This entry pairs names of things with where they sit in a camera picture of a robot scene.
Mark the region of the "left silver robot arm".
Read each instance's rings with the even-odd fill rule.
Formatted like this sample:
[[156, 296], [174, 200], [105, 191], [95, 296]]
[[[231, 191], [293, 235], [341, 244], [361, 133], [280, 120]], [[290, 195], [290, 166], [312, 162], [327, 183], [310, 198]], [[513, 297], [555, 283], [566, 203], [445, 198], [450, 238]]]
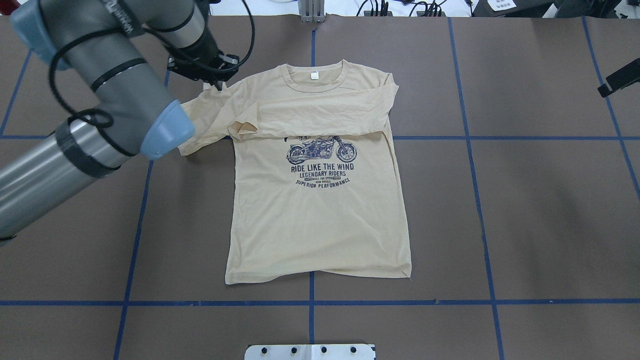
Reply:
[[157, 160], [195, 134], [180, 100], [135, 39], [157, 40], [179, 75], [215, 84], [223, 53], [208, 0], [28, 0], [9, 17], [46, 64], [66, 118], [1, 167], [1, 244], [142, 155]]

